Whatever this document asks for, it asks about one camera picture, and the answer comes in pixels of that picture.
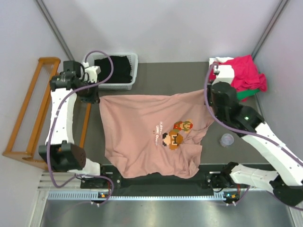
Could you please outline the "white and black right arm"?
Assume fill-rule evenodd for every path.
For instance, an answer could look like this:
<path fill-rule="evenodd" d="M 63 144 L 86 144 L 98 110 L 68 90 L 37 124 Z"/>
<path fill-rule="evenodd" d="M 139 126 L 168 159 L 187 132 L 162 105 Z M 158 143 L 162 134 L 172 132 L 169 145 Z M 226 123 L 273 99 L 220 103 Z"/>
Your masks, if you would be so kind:
<path fill-rule="evenodd" d="M 271 130 L 252 107 L 241 105 L 227 82 L 207 84 L 206 107 L 223 127 L 250 144 L 274 168 L 266 171 L 230 162 L 217 174 L 220 187 L 245 184 L 267 191 L 287 206 L 303 201 L 303 162 Z"/>

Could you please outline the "pink printed t-shirt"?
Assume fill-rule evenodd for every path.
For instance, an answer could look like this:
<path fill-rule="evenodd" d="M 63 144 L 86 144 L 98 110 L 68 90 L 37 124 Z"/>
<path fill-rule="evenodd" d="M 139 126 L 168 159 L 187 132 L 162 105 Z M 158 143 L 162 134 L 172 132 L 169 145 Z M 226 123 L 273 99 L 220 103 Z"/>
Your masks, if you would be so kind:
<path fill-rule="evenodd" d="M 100 99 L 105 157 L 124 178 L 159 173 L 197 174 L 202 144 L 213 123 L 198 90 L 165 95 L 113 95 Z"/>

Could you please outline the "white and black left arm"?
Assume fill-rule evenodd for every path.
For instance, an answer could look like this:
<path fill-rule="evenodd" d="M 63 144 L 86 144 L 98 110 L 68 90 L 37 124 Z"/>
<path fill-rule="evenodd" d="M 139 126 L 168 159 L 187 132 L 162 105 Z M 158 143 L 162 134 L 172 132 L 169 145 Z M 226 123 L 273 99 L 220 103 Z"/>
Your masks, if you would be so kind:
<path fill-rule="evenodd" d="M 88 104 L 98 104 L 99 66 L 87 62 L 64 61 L 63 71 L 49 82 L 51 90 L 51 122 L 45 144 L 38 153 L 52 171 L 71 172 L 91 177 L 96 187 L 107 183 L 107 175 L 101 172 L 101 164 L 87 158 L 83 148 L 76 145 L 73 138 L 73 113 L 76 100 Z"/>

